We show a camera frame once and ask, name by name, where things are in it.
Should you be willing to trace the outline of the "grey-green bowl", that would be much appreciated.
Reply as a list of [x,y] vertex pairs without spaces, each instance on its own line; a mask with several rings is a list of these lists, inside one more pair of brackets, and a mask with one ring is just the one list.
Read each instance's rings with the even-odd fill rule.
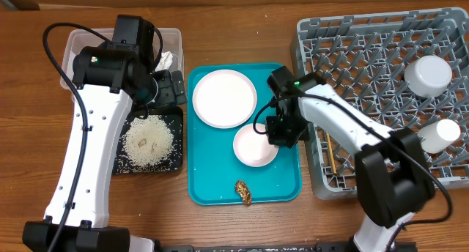
[[424,56],[405,68],[405,81],[409,89],[420,97],[437,97],[444,93],[451,82],[452,70],[444,59]]

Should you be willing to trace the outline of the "white napkin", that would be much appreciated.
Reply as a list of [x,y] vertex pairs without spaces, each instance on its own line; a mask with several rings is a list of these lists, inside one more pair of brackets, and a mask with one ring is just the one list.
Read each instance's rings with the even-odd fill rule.
[[170,67],[173,64],[173,53],[170,51],[163,52],[161,55],[161,59],[155,68],[155,72],[161,71],[161,70],[169,70]]

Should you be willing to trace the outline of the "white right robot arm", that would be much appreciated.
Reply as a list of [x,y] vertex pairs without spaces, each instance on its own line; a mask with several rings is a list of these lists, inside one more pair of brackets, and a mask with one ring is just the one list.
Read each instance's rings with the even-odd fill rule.
[[358,200],[366,216],[347,242],[317,245],[317,251],[416,251],[415,245],[394,240],[435,196],[417,134],[370,119],[315,73],[298,78],[280,67],[267,85],[273,93],[268,105],[276,110],[266,119],[270,144],[292,147],[309,139],[307,130],[315,124],[354,158]]

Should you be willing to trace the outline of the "white cup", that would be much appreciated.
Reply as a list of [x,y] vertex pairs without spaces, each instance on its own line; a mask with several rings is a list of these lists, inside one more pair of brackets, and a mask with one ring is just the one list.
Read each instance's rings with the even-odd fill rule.
[[450,119],[442,119],[418,131],[422,149],[431,154],[442,152],[460,136],[461,128]]

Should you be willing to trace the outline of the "large white plate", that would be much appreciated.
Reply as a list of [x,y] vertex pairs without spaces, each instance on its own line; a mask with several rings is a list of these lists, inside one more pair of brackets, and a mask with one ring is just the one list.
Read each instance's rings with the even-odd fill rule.
[[253,114],[257,104],[256,88],[238,71],[216,70],[197,83],[192,104],[205,124],[229,129],[243,124]]

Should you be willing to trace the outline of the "brown food scrap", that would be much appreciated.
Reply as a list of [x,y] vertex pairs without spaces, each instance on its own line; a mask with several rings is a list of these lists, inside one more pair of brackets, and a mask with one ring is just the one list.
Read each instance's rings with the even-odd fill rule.
[[252,203],[252,195],[250,190],[248,189],[247,184],[245,184],[243,181],[238,180],[235,183],[234,187],[235,191],[240,195],[240,198],[242,199],[242,202],[245,205],[251,205]]

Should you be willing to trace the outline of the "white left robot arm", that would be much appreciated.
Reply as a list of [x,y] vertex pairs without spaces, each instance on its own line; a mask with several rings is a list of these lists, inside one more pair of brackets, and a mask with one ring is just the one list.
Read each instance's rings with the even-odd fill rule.
[[180,71],[159,70],[161,32],[139,16],[119,15],[112,38],[86,46],[65,76],[74,119],[61,176],[41,221],[29,221],[23,244],[32,251],[159,251],[157,240],[109,226],[108,195],[125,120],[132,110],[187,103]]

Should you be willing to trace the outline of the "wooden chopstick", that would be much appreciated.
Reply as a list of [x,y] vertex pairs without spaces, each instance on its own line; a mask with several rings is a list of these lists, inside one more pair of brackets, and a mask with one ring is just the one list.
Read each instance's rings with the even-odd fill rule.
[[328,133],[325,133],[327,145],[328,145],[328,159],[330,161],[330,167],[332,168],[332,172],[334,175],[337,174],[336,170],[336,165],[335,165],[335,159],[334,159],[334,154],[333,154],[333,145],[330,140],[330,135]]

